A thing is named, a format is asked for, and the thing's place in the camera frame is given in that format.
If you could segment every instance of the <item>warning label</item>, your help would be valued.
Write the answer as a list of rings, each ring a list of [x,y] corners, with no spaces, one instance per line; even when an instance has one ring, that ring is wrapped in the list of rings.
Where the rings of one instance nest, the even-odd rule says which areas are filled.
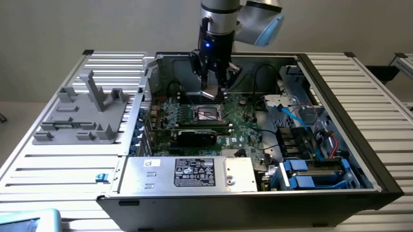
[[[176,159],[177,187],[216,186],[214,159]]]

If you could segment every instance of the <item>aluminum slotted panel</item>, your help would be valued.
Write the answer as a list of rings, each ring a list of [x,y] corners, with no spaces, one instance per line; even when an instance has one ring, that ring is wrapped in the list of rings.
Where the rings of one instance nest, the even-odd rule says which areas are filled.
[[[366,74],[355,60],[343,53],[313,53],[311,60],[320,68],[333,93],[339,99],[345,101],[345,107],[357,126],[372,142],[374,147],[382,149],[378,153],[387,165],[396,181],[403,187],[407,196],[379,211],[363,211],[351,217],[336,228],[283,229],[275,232],[402,232],[413,230],[413,147],[407,141],[413,134],[413,125],[400,113],[398,107],[387,101],[384,92],[378,89],[370,76]],[[140,78],[144,75],[142,60],[145,53],[100,53],[96,52],[89,62],[96,72],[94,79],[98,86],[106,91],[113,87],[122,87],[126,92],[134,93]],[[77,92],[86,92],[87,89],[74,76],[73,79]],[[125,131],[126,122],[130,118],[132,104],[124,115],[124,124],[120,131]],[[122,142],[124,133],[118,134],[118,143]],[[13,178],[7,183],[11,186],[7,192],[0,194],[0,215],[25,209],[54,207],[61,210],[65,231],[82,232],[120,232],[120,227],[110,219],[106,212],[96,203],[96,197],[109,185],[92,183],[97,173],[108,173],[114,170],[112,166],[117,148],[105,147],[94,150],[83,148],[83,151],[74,151],[70,155],[65,150],[37,150],[33,146],[18,154],[18,160],[23,169],[14,166]],[[31,159],[43,158],[39,162]],[[30,180],[37,183],[37,188],[26,185]]]

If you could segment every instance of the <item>white wall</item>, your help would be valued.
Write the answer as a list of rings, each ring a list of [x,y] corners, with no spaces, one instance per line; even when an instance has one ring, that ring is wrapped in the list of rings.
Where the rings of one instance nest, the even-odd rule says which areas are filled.
[[[0,113],[9,121],[0,123],[0,167],[38,118],[46,103],[0,101]]]
[[[412,9],[413,0],[285,0],[276,43],[237,50],[353,51],[388,64],[413,52]],[[0,99],[49,101],[85,49],[190,51],[198,18],[200,0],[2,0]]]

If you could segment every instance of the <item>capacitor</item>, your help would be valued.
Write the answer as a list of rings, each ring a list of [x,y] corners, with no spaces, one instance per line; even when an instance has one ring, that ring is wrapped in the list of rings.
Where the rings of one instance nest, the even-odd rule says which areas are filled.
[[[247,106],[247,100],[240,100],[240,102],[239,102],[239,104],[241,105],[241,106]]]

